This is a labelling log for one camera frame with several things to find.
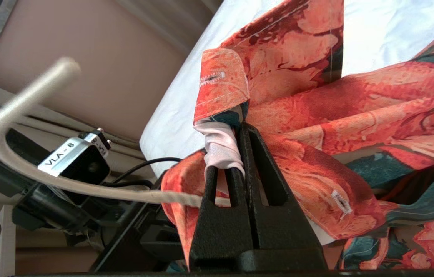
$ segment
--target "white fabric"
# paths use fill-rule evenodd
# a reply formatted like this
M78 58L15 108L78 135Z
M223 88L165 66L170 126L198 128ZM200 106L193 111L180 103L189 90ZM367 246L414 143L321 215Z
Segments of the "white fabric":
M184 158L205 145L193 129L201 55L280 0L225 0L187 57L141 137L149 159ZM434 0L345 0L343 74L406 61L434 39ZM152 164L157 176L171 164Z
M205 136L205 177L209 166L219 169L237 168L245 176L244 164L231 126L222 122L200 120L194 129Z

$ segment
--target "red floral garment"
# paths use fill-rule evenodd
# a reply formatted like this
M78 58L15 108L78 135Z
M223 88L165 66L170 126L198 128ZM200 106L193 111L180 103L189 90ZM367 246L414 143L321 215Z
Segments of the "red floral garment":
M306 215L351 239L341 268L371 269L395 226L434 222L434 42L410 61L338 79L342 33L341 1L285 1L203 53L195 121L242 107ZM203 156L169 169L162 189L202 195ZM188 258L198 209L163 207Z

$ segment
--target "pink wall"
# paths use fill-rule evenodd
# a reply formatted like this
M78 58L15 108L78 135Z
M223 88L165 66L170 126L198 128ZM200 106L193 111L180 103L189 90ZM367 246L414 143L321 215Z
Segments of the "pink wall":
M18 92L61 56L83 74L45 106L133 139L184 60L113 0L18 0L0 36L0 88Z

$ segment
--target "white cord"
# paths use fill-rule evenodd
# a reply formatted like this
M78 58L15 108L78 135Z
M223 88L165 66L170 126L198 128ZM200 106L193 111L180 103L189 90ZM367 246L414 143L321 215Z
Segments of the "white cord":
M35 105L45 100L50 94L65 88L80 75L80 66L72 58L61 58L55 65L32 82L10 102L0 109L0 161L17 172L49 184L62 190L95 197L112 198L147 203L181 203L199 207L201 196L172 191L130 191L120 188L108 188L75 181L64 177L54 177L38 170L34 165L22 159L8 146L5 135L10 126ZM229 199L217 197L215 204L230 206Z

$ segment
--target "mattress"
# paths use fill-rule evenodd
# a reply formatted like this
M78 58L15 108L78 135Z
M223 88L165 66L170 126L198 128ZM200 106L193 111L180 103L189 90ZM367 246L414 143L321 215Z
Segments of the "mattress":
M148 160L184 158L203 148L193 129L201 54L278 5L281 0L225 0L166 91L140 140ZM406 61L434 39L434 0L345 0L342 75ZM157 176L171 162L152 164Z

